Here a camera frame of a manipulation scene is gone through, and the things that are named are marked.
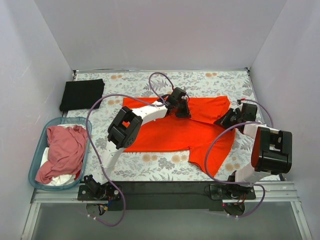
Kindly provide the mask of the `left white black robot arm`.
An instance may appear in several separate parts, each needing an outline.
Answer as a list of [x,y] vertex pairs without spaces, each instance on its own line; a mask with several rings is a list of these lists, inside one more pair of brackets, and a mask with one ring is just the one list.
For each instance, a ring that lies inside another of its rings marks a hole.
[[110,181],[112,172],[118,158],[125,149],[130,147],[137,139],[140,128],[158,119],[163,119],[174,113],[177,118],[190,118],[188,108],[189,96],[185,90],[176,87],[171,94],[160,96],[150,103],[132,97],[132,100],[143,103],[139,108],[123,106],[107,129],[106,149],[99,154],[91,137],[88,137],[91,146],[99,161],[99,170],[84,177],[85,185],[89,188],[89,194],[95,200],[101,200],[106,196],[106,187],[103,185]]

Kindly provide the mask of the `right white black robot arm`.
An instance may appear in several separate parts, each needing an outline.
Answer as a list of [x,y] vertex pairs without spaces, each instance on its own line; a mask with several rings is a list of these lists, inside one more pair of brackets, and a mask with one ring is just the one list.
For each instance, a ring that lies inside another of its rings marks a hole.
[[238,101],[236,108],[229,110],[214,124],[223,128],[219,135],[238,129],[241,134],[254,140],[250,163],[232,173],[227,181],[216,182],[227,185],[227,195],[237,199],[261,179],[279,174],[287,174],[292,167],[292,133],[278,130],[256,121],[256,104]]

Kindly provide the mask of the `orange t-shirt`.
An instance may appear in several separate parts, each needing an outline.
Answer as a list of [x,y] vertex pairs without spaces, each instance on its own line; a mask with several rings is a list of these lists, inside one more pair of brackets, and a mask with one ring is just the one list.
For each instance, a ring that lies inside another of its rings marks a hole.
[[223,136],[223,128],[214,124],[228,110],[227,96],[191,98],[191,118],[174,114],[144,124],[126,152],[189,151],[189,162],[214,176],[232,149],[235,131]]

